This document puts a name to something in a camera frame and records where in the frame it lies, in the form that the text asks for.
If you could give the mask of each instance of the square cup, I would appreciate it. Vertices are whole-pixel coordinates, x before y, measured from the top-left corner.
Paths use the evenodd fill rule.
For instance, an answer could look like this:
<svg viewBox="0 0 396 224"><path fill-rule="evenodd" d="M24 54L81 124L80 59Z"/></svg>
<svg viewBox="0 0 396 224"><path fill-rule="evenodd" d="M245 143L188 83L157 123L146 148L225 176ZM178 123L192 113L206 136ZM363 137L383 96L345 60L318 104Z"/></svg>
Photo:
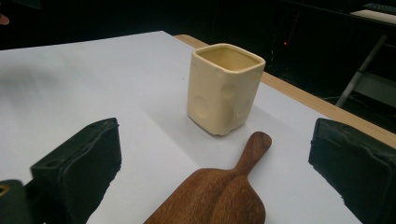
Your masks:
<svg viewBox="0 0 396 224"><path fill-rule="evenodd" d="M196 49L191 55L187 111L211 134L224 135L248 118L265 60L230 44Z"/></svg>

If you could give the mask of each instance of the wood grain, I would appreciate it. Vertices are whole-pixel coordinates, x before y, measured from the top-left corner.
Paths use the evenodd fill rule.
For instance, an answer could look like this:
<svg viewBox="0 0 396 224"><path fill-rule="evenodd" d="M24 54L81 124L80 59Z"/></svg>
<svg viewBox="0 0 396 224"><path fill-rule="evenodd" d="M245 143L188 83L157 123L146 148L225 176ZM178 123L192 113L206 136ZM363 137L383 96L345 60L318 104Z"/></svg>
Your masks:
<svg viewBox="0 0 396 224"><path fill-rule="evenodd" d="M271 144L266 133L254 133L232 170L197 170L145 223L264 223L264 205L248 174Z"/></svg>
<svg viewBox="0 0 396 224"><path fill-rule="evenodd" d="M192 37L189 35L176 35L175 38L183 41L184 43L194 47L201 48L207 46L206 43ZM274 77L268 73L262 73L262 82L266 85L276 89L277 91L282 92L285 95L293 98L294 100L318 111L320 114L339 121L343 122L347 125L350 125L359 131L366 133L378 141L387 144L390 147L396 148L396 134L391 133L381 127L374 125L373 123L361 119L344 109L332 105L326 101L319 99L318 97L303 91L295 86L290 85L289 83Z"/></svg>

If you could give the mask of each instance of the dimple on cup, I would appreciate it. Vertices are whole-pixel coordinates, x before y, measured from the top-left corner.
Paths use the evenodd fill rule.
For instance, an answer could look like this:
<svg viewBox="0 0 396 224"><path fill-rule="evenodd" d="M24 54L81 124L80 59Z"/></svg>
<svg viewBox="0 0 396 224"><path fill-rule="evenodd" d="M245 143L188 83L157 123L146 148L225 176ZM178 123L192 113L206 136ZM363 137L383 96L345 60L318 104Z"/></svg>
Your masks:
<svg viewBox="0 0 396 224"><path fill-rule="evenodd" d="M225 135L248 118L265 60L230 44L196 49L191 55L187 110L208 133Z"/></svg>

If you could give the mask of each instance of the metal leg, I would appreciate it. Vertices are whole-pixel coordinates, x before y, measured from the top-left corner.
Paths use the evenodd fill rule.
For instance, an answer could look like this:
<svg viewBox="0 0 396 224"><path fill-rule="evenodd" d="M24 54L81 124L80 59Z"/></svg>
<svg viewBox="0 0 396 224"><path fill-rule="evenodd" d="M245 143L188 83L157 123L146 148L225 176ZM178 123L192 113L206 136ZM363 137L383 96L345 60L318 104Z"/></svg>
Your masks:
<svg viewBox="0 0 396 224"><path fill-rule="evenodd" d="M358 84L359 80L361 79L361 76L366 71L367 67L373 60L374 56L379 52L381 47L384 45L387 38L388 38L387 35L381 35L381 37L379 37L378 41L376 42L375 46L373 47L373 49L367 56L366 60L364 60L364 63L361 65L359 70L355 73L353 78L347 84L345 90L343 91L343 94L338 99L337 103L335 104L336 106L341 107L344 104L344 102L347 100L347 97L349 96L349 94L355 89L355 86Z"/></svg>

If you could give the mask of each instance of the dark background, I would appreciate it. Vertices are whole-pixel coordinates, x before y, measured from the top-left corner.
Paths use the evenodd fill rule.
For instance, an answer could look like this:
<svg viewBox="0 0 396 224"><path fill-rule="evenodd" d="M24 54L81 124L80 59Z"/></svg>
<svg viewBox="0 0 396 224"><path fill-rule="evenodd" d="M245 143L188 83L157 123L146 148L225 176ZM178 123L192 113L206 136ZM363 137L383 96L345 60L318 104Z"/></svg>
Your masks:
<svg viewBox="0 0 396 224"><path fill-rule="evenodd" d="M395 0L376 1L396 6ZM370 1L295 2L341 12ZM383 34L381 29L327 11L290 7L277 0L41 0L41 4L42 9L32 9L3 0L0 11L11 23L0 26L0 50L162 30L254 52L265 59L270 74L331 103ZM395 51L381 49L369 69L394 79ZM386 113L393 119L392 108Z"/></svg>

